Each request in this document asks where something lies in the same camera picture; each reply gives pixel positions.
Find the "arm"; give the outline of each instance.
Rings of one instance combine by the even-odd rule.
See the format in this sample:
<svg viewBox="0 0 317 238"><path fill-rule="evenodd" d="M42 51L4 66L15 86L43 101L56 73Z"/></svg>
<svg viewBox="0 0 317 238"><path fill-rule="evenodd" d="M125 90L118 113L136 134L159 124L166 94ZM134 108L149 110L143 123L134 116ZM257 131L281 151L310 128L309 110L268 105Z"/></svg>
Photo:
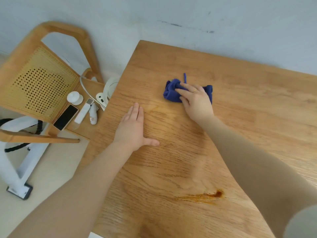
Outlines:
<svg viewBox="0 0 317 238"><path fill-rule="evenodd" d="M317 204L317 190L287 164L231 131L213 115L212 105L199 85L176 89L189 117L216 145L231 174L254 202L274 235L282 238L289 220Z"/></svg>
<svg viewBox="0 0 317 238"><path fill-rule="evenodd" d="M143 137L143 108L123 116L113 143L90 165L43 201L8 238L87 238L107 191L133 151L159 141Z"/></svg>

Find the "forearm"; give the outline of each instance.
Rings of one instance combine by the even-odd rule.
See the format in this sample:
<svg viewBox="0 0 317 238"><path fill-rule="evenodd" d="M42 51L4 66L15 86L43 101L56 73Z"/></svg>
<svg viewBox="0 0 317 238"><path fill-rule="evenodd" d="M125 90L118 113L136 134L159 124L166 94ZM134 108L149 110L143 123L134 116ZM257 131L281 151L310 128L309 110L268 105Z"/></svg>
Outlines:
<svg viewBox="0 0 317 238"><path fill-rule="evenodd" d="M113 143L41 203L10 237L88 237L106 193L132 150Z"/></svg>
<svg viewBox="0 0 317 238"><path fill-rule="evenodd" d="M296 212L317 204L316 189L288 165L234 133L216 117L201 126L276 237L282 237Z"/></svg>

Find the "brown stain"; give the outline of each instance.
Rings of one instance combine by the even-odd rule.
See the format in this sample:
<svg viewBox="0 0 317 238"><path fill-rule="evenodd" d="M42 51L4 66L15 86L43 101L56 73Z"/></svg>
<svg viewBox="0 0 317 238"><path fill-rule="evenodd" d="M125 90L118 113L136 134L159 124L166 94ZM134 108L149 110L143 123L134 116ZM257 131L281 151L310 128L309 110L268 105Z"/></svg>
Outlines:
<svg viewBox="0 0 317 238"><path fill-rule="evenodd" d="M214 205L214 202L217 201L219 198L223 198L223 196L224 191L221 189L217 189L217 191L213 194L203 193L197 195L187 195L183 197L176 197L175 199Z"/></svg>

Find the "chair backrest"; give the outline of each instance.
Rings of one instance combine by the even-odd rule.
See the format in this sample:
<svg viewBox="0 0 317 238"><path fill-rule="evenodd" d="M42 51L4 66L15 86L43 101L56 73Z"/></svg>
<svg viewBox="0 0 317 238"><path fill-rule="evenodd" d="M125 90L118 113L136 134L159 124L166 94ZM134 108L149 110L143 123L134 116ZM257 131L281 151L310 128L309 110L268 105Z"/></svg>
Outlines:
<svg viewBox="0 0 317 238"><path fill-rule="evenodd" d="M58 118L68 93L79 85L79 75L41 42L51 32L75 37L92 71L101 77L85 30L60 22L35 27L0 69L0 106L49 123Z"/></svg>

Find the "white cable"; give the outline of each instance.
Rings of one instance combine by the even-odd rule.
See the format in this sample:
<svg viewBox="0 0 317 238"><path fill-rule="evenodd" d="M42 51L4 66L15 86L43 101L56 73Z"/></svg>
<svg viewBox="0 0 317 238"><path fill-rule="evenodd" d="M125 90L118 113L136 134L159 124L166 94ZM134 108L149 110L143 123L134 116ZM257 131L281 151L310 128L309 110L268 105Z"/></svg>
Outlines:
<svg viewBox="0 0 317 238"><path fill-rule="evenodd" d="M81 80L82 78L85 78L85 77L84 77L84 76L80 76L80 77L79 77L79 82L80 82L82 88L85 90L85 92L86 92L86 93L89 95L89 97L91 97L95 102L99 103L101 107L106 108L106 107L103 106L99 101L95 100L95 99L87 92L87 90L85 89L85 87L84 87L84 85L83 85L83 83L82 83L82 80Z"/></svg>

